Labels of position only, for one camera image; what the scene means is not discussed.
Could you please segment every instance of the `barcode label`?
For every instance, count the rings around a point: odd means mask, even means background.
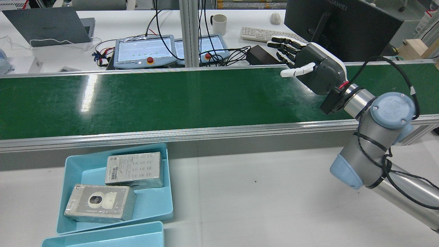
[[[117,179],[117,170],[119,167],[113,167],[110,171],[110,180],[116,180]]]

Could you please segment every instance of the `computer mouse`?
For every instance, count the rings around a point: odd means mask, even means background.
[[[9,71],[11,65],[6,61],[6,54],[0,49],[0,75],[6,74]]]
[[[270,23],[279,25],[282,22],[281,15],[279,13],[272,13],[270,16]]]

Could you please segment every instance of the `computer keyboard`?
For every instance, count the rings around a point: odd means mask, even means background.
[[[272,36],[286,36],[286,37],[294,38],[304,43],[308,42],[295,33],[284,33],[280,31],[273,31],[273,30],[252,28],[252,27],[242,27],[241,29],[241,38],[244,40],[267,42],[271,40]]]

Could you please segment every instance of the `metal pole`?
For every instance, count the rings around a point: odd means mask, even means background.
[[[187,68],[199,67],[198,1],[180,0],[180,17],[184,64]]]

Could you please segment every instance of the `gray laptop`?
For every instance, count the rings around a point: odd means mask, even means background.
[[[44,39],[74,44],[90,42],[94,31],[94,18],[80,19],[70,7],[5,10],[3,14],[32,47],[69,44],[36,41]]]

